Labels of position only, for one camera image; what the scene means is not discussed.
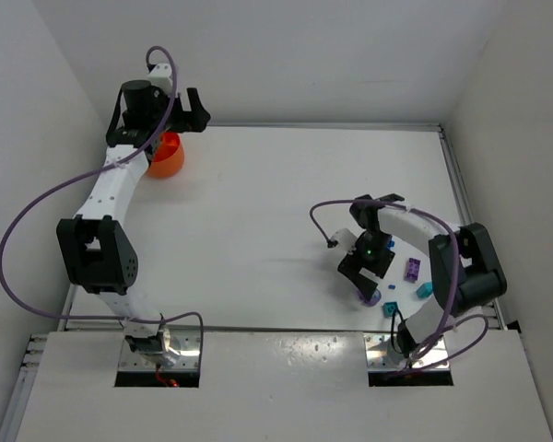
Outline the purple flower lego piece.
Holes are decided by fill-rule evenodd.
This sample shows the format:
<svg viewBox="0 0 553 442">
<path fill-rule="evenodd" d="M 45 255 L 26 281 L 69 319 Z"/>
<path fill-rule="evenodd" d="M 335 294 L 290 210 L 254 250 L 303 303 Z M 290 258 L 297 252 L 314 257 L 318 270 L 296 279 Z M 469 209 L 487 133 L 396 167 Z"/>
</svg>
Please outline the purple flower lego piece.
<svg viewBox="0 0 553 442">
<path fill-rule="evenodd" d="M 373 307 L 380 302 L 382 294 L 379 289 L 368 290 L 366 292 L 359 290 L 358 297 L 363 305 Z"/>
</svg>

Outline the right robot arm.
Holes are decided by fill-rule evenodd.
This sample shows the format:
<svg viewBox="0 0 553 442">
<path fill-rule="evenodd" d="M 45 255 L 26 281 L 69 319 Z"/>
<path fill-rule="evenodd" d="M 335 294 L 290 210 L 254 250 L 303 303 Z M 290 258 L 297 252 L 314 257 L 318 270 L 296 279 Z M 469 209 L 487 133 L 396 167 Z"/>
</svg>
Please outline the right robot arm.
<svg viewBox="0 0 553 442">
<path fill-rule="evenodd" d="M 502 296 L 507 281 L 488 230 L 479 223 L 452 226 L 437 216 L 410 208 L 403 197 L 368 194 L 349 203 L 361 233 L 346 229 L 328 238 L 345 253 L 337 270 L 373 302 L 380 280 L 394 260 L 389 244 L 399 238 L 429 259 L 432 293 L 415 313 L 401 320 L 390 343 L 402 359 L 423 352 L 444 329 L 469 310 Z"/>
</svg>

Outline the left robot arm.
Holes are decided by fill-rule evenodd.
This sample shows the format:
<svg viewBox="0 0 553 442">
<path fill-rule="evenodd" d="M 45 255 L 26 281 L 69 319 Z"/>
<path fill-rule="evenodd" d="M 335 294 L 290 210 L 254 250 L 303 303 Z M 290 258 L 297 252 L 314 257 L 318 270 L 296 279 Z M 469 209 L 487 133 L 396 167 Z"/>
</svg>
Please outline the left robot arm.
<svg viewBox="0 0 553 442">
<path fill-rule="evenodd" d="M 105 303 L 122 323 L 130 350 L 156 366 L 175 364 L 179 343 L 162 314 L 134 287 L 138 257 L 123 221 L 161 145 L 155 130 L 162 116 L 169 117 L 165 132 L 201 133 L 209 123 L 197 89 L 188 88 L 187 97 L 190 108 L 184 110 L 180 98 L 148 80 L 123 83 L 106 133 L 106 169 L 76 214 L 56 228 L 70 282 Z"/>
</svg>

